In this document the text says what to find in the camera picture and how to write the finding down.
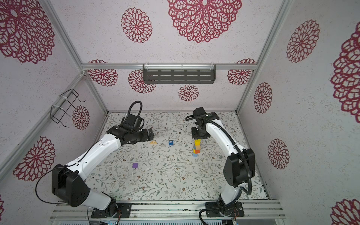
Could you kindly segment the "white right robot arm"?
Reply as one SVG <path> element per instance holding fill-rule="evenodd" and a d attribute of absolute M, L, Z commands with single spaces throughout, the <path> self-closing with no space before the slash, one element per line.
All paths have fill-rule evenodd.
<path fill-rule="evenodd" d="M 227 205 L 236 202 L 242 193 L 251 195 L 252 178 L 256 174 L 255 153 L 245 149 L 233 138 L 215 112 L 207 113 L 203 107 L 199 107 L 185 120 L 196 121 L 196 125 L 191 128 L 193 139 L 212 137 L 226 158 L 223 175 L 227 186 L 220 195 L 220 202 Z"/>

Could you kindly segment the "dark grey wall shelf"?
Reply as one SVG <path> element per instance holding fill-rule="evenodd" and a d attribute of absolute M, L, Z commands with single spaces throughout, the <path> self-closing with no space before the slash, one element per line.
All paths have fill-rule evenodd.
<path fill-rule="evenodd" d="M 155 66 L 143 65 L 142 78 L 145 84 L 213 84 L 216 66 Z"/>

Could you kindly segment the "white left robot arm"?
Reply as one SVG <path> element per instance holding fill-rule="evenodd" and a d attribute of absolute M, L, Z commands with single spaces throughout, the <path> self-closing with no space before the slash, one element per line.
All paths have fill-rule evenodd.
<path fill-rule="evenodd" d="M 109 215 L 117 209 L 116 200 L 107 194 L 95 191 L 85 183 L 88 176 L 107 156 L 124 145 L 154 139 L 151 128 L 144 128 L 139 116 L 127 115 L 118 126 L 107 130 L 98 142 L 78 158 L 52 170 L 52 193 L 72 207 L 80 205 L 105 211 Z"/>

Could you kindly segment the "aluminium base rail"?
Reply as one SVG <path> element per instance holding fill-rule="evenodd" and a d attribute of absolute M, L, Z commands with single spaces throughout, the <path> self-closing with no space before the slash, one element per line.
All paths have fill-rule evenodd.
<path fill-rule="evenodd" d="M 239 200 L 235 206 L 217 210 L 216 201 L 119 201 L 113 220 L 285 219 L 278 200 Z"/>

